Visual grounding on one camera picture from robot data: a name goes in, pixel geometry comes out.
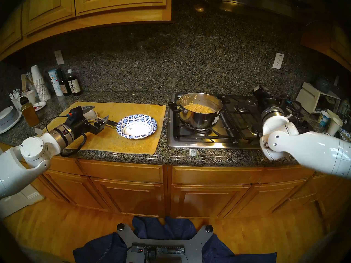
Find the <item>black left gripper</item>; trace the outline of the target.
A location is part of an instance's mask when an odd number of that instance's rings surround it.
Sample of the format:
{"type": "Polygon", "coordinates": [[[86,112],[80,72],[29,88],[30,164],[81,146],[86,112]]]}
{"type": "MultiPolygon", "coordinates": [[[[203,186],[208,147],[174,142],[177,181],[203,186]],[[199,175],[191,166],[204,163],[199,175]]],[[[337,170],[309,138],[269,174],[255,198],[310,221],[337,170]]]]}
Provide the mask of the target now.
{"type": "MultiPolygon", "coordinates": [[[[89,111],[93,110],[95,106],[83,106],[81,107],[81,114],[84,115],[89,111]]],[[[104,118],[95,117],[94,124],[88,122],[87,119],[74,120],[70,123],[70,129],[73,132],[73,139],[78,139],[85,133],[92,133],[94,135],[102,132],[109,120],[109,115],[104,118]]]]}

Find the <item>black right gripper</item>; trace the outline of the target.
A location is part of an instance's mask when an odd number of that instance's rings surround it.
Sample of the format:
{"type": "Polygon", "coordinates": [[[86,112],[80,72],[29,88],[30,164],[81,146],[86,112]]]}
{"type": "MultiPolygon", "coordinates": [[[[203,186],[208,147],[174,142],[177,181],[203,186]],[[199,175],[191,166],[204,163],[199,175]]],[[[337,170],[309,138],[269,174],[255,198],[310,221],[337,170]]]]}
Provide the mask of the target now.
{"type": "Polygon", "coordinates": [[[255,94],[255,98],[258,101],[258,110],[260,112],[264,112],[269,108],[273,108],[273,110],[283,112],[283,101],[281,97],[272,97],[269,92],[264,90],[261,85],[258,85],[253,88],[253,94],[255,94]]]}

